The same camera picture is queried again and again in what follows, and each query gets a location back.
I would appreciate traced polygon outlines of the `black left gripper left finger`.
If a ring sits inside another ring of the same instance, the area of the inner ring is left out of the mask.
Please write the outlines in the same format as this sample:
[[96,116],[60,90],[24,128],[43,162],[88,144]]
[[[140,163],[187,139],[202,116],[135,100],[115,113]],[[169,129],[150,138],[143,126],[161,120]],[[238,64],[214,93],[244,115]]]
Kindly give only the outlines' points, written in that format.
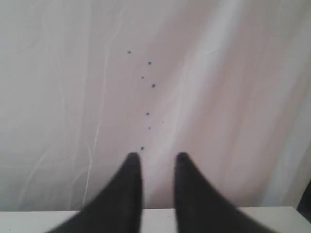
[[108,185],[83,209],[50,233],[138,233],[143,205],[138,153],[126,156]]

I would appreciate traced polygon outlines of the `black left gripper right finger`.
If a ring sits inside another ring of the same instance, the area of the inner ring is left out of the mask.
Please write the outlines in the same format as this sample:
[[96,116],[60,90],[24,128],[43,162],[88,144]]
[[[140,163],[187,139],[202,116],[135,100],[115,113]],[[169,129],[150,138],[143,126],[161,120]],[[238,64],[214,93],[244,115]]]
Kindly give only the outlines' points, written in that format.
[[185,152],[175,160],[174,208],[180,233],[273,232],[226,200]]

